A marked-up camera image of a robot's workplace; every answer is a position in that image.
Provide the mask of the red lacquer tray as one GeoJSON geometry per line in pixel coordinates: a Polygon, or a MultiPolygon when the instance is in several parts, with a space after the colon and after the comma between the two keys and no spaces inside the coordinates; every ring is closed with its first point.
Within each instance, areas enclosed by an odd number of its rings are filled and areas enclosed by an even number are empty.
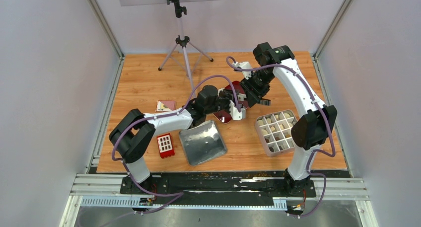
{"type": "MultiPolygon", "coordinates": [[[[245,91],[242,88],[242,86],[240,85],[240,81],[236,80],[236,81],[233,81],[232,83],[233,83],[233,86],[235,88],[236,93],[238,94],[239,103],[245,109],[248,109],[249,108],[248,101],[247,101],[247,98],[246,98],[245,91]]],[[[231,122],[233,120],[230,113],[226,112],[225,110],[215,112],[213,115],[215,116],[215,118],[217,118],[223,124],[228,124],[229,122],[231,122]]]]}

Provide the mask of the silver compartment tin box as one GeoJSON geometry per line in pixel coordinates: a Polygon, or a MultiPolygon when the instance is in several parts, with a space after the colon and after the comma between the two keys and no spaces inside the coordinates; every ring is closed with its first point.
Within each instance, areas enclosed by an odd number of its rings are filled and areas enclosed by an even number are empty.
{"type": "Polygon", "coordinates": [[[267,156],[275,157],[294,151],[296,144],[291,129],[296,122],[292,110],[278,111],[256,119],[255,129],[267,156]]]}

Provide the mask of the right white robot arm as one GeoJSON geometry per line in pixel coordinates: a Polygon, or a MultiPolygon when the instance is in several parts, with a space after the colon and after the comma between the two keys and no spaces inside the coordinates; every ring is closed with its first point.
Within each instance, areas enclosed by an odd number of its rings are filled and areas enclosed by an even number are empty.
{"type": "Polygon", "coordinates": [[[287,46],[271,47],[268,42],[258,44],[253,50],[259,67],[251,67],[249,62],[233,62],[235,69],[242,71],[240,82],[248,106],[263,104],[264,96],[270,90],[270,83],[278,79],[286,88],[299,115],[291,128],[291,136],[296,144],[292,162],[284,173],[283,190],[290,196],[302,192],[310,182],[310,167],[321,145],[332,138],[337,117],[334,105],[327,106],[316,95],[298,67],[293,51],[287,46]]]}

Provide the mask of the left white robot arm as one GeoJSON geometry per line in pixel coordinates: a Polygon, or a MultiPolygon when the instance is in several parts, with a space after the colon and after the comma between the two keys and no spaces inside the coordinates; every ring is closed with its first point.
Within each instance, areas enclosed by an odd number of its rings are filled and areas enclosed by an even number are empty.
{"type": "Polygon", "coordinates": [[[130,110],[111,131],[109,140],[113,153],[120,154],[119,160],[133,177],[133,187],[139,193],[148,193],[152,188],[150,171],[143,158],[152,138],[175,130],[194,128],[206,120],[206,116],[219,111],[228,112],[233,119],[245,117],[246,107],[240,102],[239,90],[217,89],[206,85],[197,97],[173,111],[163,113],[142,113],[130,110]]]}

